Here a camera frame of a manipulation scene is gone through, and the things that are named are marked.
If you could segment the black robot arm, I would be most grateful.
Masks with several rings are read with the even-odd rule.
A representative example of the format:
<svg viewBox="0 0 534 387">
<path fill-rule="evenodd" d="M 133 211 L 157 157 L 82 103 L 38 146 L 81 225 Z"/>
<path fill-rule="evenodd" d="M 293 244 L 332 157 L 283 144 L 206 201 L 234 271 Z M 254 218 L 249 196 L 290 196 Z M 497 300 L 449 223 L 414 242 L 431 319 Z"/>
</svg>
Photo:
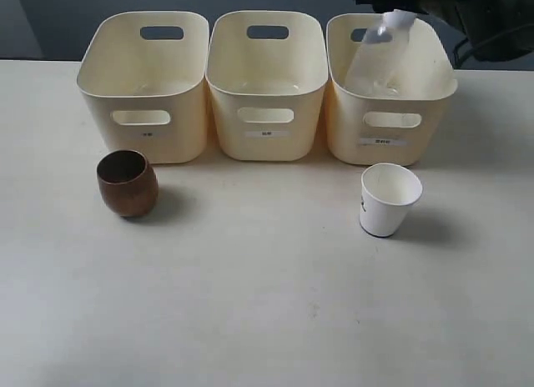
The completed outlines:
<svg viewBox="0 0 534 387">
<path fill-rule="evenodd" d="M 533 52 L 533 0 L 354 0 L 377 13 L 400 9 L 433 15 L 465 35 L 453 50 L 455 68 L 470 58 L 504 62 Z"/>
</svg>

